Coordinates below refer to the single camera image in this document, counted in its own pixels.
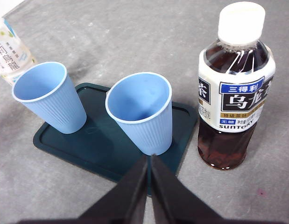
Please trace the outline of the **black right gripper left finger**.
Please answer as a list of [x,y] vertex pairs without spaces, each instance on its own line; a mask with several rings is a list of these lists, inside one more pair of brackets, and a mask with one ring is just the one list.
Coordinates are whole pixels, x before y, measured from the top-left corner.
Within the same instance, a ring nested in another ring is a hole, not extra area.
[[78,218],[21,220],[20,224],[141,224],[147,197],[147,157],[142,156],[118,184]]

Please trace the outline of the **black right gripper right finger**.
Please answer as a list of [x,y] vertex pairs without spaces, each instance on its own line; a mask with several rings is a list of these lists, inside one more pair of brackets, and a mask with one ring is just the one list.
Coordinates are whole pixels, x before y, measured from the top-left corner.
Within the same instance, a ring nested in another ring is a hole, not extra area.
[[221,217],[188,190],[162,162],[152,155],[151,193],[157,224],[280,224],[281,221],[238,220]]

